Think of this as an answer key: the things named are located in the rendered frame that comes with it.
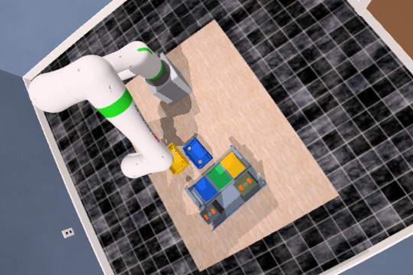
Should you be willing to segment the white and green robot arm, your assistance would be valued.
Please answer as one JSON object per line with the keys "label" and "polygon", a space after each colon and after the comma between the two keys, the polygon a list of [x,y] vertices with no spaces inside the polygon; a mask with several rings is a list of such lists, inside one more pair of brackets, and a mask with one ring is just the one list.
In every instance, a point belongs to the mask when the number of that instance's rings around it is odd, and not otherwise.
{"label": "white and green robot arm", "polygon": [[163,85],[170,67],[158,57],[159,53],[145,43],[133,41],[104,57],[86,55],[35,77],[28,94],[37,108],[51,113],[88,100],[141,152],[123,158],[121,169],[125,176],[137,178],[166,171],[173,163],[173,154],[150,128],[123,83],[140,75],[151,86]]}

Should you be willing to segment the yellow bin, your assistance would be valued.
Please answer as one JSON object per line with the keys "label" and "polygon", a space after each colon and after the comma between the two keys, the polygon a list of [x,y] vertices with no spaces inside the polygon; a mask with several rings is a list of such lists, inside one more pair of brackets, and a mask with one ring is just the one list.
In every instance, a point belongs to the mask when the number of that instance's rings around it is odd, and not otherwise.
{"label": "yellow bin", "polygon": [[[185,156],[180,152],[180,150],[175,146],[174,143],[170,144],[167,146],[167,148],[172,152],[173,154],[173,163],[169,170],[174,174],[180,174],[190,163],[188,160],[185,158]],[[174,153],[174,151],[177,152],[177,154]]]}

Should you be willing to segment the blue bin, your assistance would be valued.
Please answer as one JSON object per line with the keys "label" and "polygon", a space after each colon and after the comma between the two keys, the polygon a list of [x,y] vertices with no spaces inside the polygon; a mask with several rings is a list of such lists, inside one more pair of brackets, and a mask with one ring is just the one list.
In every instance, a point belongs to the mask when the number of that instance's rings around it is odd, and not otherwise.
{"label": "blue bin", "polygon": [[[188,147],[192,149],[189,151]],[[192,138],[182,149],[198,169],[202,169],[213,158],[196,137]],[[202,164],[198,163],[199,160],[202,160]]]}

